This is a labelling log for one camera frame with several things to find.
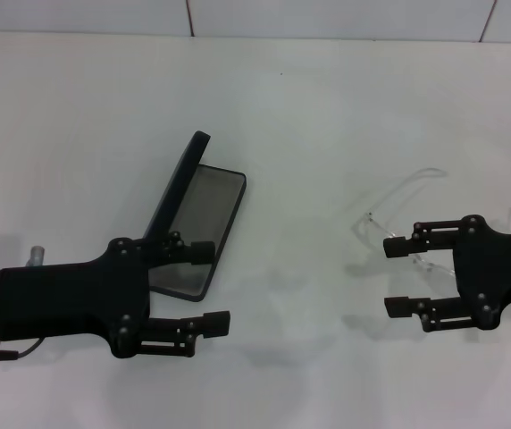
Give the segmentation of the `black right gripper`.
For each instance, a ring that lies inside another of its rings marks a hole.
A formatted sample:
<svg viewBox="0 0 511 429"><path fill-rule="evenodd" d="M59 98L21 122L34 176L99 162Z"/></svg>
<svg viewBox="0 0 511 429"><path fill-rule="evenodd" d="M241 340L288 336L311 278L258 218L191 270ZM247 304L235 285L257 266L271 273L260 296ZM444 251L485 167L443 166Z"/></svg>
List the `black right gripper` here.
<svg viewBox="0 0 511 429"><path fill-rule="evenodd" d="M479 215L415 223L409 238L386 238L383 249L387 258L454 249L460 295L448 299L385 298L390 318L416 315L424 332L474 327L486 331L499 326L502 312L511 304L511 233L490 228Z"/></svg>

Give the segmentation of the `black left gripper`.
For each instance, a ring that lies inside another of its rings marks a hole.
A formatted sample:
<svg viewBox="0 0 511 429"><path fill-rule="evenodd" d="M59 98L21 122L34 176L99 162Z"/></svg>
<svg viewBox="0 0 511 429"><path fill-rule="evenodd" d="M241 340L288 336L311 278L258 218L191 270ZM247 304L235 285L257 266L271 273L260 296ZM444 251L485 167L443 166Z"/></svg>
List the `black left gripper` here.
<svg viewBox="0 0 511 429"><path fill-rule="evenodd" d="M0 271L0 340L93 334L106 340L117 358L137 353L192 358L198 336L229 334L230 312L145 322L145 265L210 265L214 258L213 241L187 245L178 231L170 231L138 243L114 239L102 256L89 262L5 268Z"/></svg>

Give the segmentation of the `clear white glasses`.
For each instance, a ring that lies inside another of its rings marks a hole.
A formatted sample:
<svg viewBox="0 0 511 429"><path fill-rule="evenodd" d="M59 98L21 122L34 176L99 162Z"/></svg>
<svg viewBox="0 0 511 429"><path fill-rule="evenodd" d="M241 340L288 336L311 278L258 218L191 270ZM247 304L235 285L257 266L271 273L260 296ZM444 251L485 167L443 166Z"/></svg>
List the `clear white glasses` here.
<svg viewBox="0 0 511 429"><path fill-rule="evenodd" d="M399 260L384 256L385 239L410 238L421 222L482 215L494 230L511 233L511 206L491 202L477 187L466 187L447 171L423 168L395 180L353 225L357 238L386 266L401 263L433 286L455 285L449 250L414 254Z"/></svg>

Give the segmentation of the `black glasses case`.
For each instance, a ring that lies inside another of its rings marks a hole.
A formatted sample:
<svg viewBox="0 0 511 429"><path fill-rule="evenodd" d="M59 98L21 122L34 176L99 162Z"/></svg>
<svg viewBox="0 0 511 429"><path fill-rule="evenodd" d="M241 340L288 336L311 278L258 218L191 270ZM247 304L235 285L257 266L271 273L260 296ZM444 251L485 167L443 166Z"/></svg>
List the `black glasses case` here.
<svg viewBox="0 0 511 429"><path fill-rule="evenodd" d="M144 234L153 239L178 231L187 243L214 243L210 265L181 263L149 271L152 292L192 302L203 300L209 290L247 186L243 173L201 163L210 138L200 130L194 133Z"/></svg>

